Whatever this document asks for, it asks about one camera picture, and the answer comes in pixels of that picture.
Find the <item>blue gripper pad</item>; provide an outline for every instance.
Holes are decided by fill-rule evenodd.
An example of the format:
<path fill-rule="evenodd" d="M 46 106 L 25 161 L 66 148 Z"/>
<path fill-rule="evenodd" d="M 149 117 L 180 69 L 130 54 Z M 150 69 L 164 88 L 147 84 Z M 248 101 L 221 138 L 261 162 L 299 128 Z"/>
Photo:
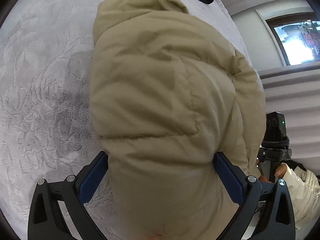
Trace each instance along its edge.
<path fill-rule="evenodd" d="M 231 200 L 234 203 L 242 205 L 244 201 L 243 186 L 232 171 L 232 163 L 225 155 L 218 152 L 214 155 L 213 167 L 226 188 Z"/>
<path fill-rule="evenodd" d="M 107 170 L 108 155 L 103 154 L 80 184 L 78 200 L 81 205 L 88 203 L 92 199 Z"/>

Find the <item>bed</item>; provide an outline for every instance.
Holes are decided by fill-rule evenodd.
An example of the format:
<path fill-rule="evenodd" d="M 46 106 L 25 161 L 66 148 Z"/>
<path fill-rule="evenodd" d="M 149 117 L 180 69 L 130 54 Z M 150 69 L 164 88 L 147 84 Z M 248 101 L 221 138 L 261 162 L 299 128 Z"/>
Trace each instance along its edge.
<path fill-rule="evenodd" d="M 18 0 L 0 29 L 0 208 L 21 240 L 27 239 L 36 182 L 77 174 L 100 151 L 88 75 L 92 25 L 101 1 Z M 210 5 L 181 1 L 249 59 L 220 0 Z M 123 239 L 108 174 L 86 208 L 108 239 Z"/>

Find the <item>cream jacket sleeve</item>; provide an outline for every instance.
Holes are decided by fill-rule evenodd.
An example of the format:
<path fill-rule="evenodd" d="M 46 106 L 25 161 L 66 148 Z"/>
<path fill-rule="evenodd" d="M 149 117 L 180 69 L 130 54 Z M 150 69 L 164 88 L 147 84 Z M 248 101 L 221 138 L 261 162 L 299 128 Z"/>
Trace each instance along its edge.
<path fill-rule="evenodd" d="M 297 167 L 294 171 L 287 166 L 283 179 L 286 181 L 293 205 L 296 228 L 319 216 L 320 186 L 317 177 L 309 170 Z"/>

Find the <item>beige fabric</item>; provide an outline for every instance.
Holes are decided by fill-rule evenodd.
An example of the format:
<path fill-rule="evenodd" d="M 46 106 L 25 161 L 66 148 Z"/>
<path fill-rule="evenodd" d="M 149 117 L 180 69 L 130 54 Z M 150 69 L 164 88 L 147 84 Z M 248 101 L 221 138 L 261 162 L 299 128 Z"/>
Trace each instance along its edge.
<path fill-rule="evenodd" d="M 296 167 L 294 171 L 287 165 L 283 176 L 292 201 L 297 229 L 320 215 L 320 186 L 317 177 L 309 170 Z"/>
<path fill-rule="evenodd" d="M 237 205 L 214 153 L 259 175 L 257 73 L 179 0 L 105 0 L 93 36 L 93 125 L 127 239 L 216 239 Z"/>

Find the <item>window glass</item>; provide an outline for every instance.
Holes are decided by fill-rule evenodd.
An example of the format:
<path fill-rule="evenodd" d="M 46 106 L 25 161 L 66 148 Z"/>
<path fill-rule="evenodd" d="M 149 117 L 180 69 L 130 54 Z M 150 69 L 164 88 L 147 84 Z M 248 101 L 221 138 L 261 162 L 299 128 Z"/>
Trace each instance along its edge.
<path fill-rule="evenodd" d="M 320 21 L 305 21 L 274 27 L 290 65 L 320 60 Z"/>

